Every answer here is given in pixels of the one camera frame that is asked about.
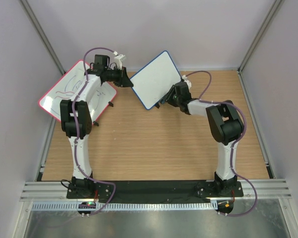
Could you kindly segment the blue framed whiteboard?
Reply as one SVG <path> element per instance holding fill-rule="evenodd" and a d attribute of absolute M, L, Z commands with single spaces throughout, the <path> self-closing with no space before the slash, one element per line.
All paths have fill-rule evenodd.
<path fill-rule="evenodd" d="M 131 77 L 133 91 L 150 110 L 179 82 L 181 75 L 168 51 L 163 51 Z"/>

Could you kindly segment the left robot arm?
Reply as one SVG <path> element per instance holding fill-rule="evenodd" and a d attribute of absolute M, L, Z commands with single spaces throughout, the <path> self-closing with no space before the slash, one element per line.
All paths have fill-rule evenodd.
<path fill-rule="evenodd" d="M 60 102 L 61 128 L 70 142 L 74 163 L 67 198 L 91 198 L 96 192 L 88 155 L 88 137 L 93 126 L 88 104 L 94 93 L 105 82 L 118 87 L 133 87 L 126 68 L 122 66 L 125 56 L 114 54 L 113 68 L 110 67 L 110 57 L 106 55 L 95 55 L 89 69 L 83 64 L 82 84 L 70 99 Z"/>

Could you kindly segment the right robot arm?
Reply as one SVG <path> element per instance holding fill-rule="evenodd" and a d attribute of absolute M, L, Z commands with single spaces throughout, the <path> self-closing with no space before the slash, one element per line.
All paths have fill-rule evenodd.
<path fill-rule="evenodd" d="M 232 101 L 216 103 L 193 98 L 187 83 L 181 81 L 170 88 L 160 103 L 168 103 L 187 115 L 208 119 L 211 135 L 218 143 L 214 191 L 219 196 L 231 195 L 237 186 L 236 149 L 245 132 L 245 125 Z"/>

